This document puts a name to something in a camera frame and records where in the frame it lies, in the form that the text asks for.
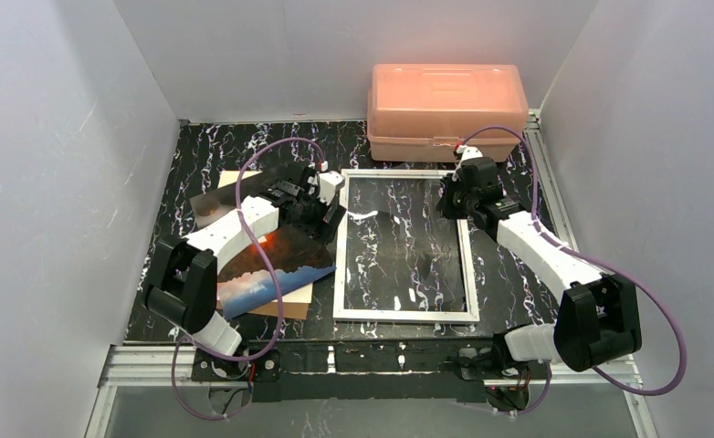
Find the clear glass sheet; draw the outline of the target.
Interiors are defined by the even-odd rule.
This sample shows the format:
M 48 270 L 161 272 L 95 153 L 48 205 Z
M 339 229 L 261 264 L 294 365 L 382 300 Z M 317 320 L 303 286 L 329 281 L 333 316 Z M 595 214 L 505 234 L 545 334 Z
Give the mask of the clear glass sheet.
M 441 190 L 438 177 L 350 178 L 345 309 L 467 312 L 459 226 L 437 211 Z

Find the sunset landscape photo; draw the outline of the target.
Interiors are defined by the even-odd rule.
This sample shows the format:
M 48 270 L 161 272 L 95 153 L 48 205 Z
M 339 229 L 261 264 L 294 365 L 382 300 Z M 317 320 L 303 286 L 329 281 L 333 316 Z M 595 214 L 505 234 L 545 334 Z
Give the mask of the sunset landscape photo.
M 190 198 L 198 231 L 234 210 L 237 176 L 237 171 L 224 171 L 217 189 Z M 283 296 L 283 317 L 306 319 L 312 302 L 313 283 L 335 270 L 331 251 L 288 224 L 260 236 L 258 242 L 275 268 Z M 224 318 L 237 318 L 246 313 L 278 314 L 276 289 L 253 245 L 218 265 L 216 309 Z

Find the white picture frame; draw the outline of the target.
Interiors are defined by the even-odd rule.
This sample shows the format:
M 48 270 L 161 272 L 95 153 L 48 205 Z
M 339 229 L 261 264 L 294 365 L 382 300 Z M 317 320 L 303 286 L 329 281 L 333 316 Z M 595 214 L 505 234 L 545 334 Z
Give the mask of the white picture frame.
M 445 172 L 440 170 L 403 170 L 403 169 L 350 169 L 343 171 L 345 186 L 341 190 L 341 205 L 347 209 L 349 180 L 357 176 L 375 177 L 438 177 L 440 180 L 445 176 Z M 453 323 L 453 324 L 474 324 L 480 320 L 478 309 L 478 294 L 475 282 L 475 274 L 469 239 L 468 223 L 465 220 L 457 220 L 459 226 L 459 239 L 461 246 L 461 258 L 464 282 L 467 292 L 467 312 L 464 314 L 453 313 L 433 313 L 425 311 L 415 311 L 408 314 L 401 312 L 390 312 L 387 310 L 347 310 L 343 306 L 344 298 L 344 274 L 343 264 L 345 262 L 345 230 L 346 227 L 341 221 L 338 237 L 336 241 L 336 271 L 334 284 L 334 303 L 332 316 L 336 320 L 349 321 L 382 321 L 391 323 Z

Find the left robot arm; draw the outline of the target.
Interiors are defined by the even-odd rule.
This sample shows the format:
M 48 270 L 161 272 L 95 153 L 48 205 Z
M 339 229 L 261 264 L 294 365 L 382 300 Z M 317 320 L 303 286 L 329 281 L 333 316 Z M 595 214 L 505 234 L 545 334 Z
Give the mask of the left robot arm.
M 283 296 L 334 271 L 327 246 L 346 213 L 344 184 L 337 171 L 289 164 L 197 195 L 196 231 L 156 242 L 142 305 L 211 355 L 251 360 L 231 319 L 281 307 Z

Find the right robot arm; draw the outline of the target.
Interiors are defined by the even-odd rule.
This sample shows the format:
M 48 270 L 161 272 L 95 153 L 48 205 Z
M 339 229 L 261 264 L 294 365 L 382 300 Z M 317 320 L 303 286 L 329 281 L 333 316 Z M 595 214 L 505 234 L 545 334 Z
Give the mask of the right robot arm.
M 475 147 L 456 150 L 458 164 L 442 180 L 436 209 L 468 219 L 517 256 L 555 296 L 552 324 L 511 328 L 493 339 L 488 365 L 505 370 L 532 360 L 589 370 L 642 347 L 635 284 L 568 253 L 523 203 L 505 196 L 497 164 Z

